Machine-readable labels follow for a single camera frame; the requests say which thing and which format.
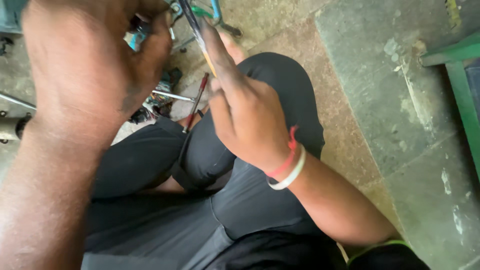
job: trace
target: knee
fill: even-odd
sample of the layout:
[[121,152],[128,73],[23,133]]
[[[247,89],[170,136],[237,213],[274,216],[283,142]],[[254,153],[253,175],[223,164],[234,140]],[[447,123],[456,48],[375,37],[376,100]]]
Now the knee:
[[294,59],[274,52],[253,55],[238,65],[239,69],[254,79],[309,80],[307,72]]

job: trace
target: hand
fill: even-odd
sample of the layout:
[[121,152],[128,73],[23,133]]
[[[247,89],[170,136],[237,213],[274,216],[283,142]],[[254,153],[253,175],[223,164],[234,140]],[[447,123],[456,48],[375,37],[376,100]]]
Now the hand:
[[[42,129],[69,141],[105,140],[161,78],[172,41],[160,0],[31,0],[23,13]],[[138,53],[123,40],[135,14],[152,20]]]
[[210,110],[215,131],[237,157],[272,172],[288,158],[288,131],[275,90],[242,74],[227,53],[218,32],[202,24],[202,36],[217,74]]

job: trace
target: green trim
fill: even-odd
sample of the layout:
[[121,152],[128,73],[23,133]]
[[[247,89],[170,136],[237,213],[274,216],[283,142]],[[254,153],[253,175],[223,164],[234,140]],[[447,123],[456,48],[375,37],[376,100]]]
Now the green trim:
[[197,17],[207,16],[208,18],[213,19],[213,16],[212,16],[208,11],[204,10],[204,9],[201,8],[201,7],[192,6],[192,11],[193,11],[193,13],[195,13],[195,15],[196,15]]
[[465,73],[463,62],[454,62],[445,66],[452,84],[458,111],[462,118],[463,128],[467,134],[473,163],[480,177],[480,122],[470,85],[468,84],[467,74]]
[[434,66],[480,57],[480,32],[448,47],[428,52],[421,57],[422,65]]
[[357,255],[351,257],[348,262],[347,262],[347,266],[350,266],[350,263],[353,262],[353,260],[355,260],[356,258],[364,255],[365,253],[369,252],[370,250],[374,249],[374,248],[377,248],[379,246],[385,246],[385,245],[404,245],[406,247],[408,247],[410,250],[412,249],[405,241],[403,240],[390,240],[388,242],[385,242],[385,243],[382,243],[382,244],[376,244],[376,245],[372,245],[368,248],[366,248],[365,250],[363,250],[362,252],[358,253]]

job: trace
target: white bangle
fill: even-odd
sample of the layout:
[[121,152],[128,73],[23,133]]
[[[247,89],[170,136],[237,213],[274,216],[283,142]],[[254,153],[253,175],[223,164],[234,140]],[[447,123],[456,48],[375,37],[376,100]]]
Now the white bangle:
[[293,171],[290,173],[289,176],[287,176],[283,181],[277,183],[277,184],[272,184],[270,183],[270,178],[267,178],[267,183],[268,185],[275,190],[282,190],[287,188],[295,179],[297,179],[298,175],[300,174],[301,170],[303,169],[303,166],[305,165],[305,160],[307,159],[307,151],[305,150],[305,147],[301,144],[300,149],[300,159]]

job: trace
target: green wire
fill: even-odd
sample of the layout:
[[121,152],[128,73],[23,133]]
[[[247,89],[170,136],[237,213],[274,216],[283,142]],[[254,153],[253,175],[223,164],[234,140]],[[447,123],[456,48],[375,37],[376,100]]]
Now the green wire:
[[192,11],[197,17],[207,16],[208,18],[213,19],[213,16],[201,7],[192,6]]

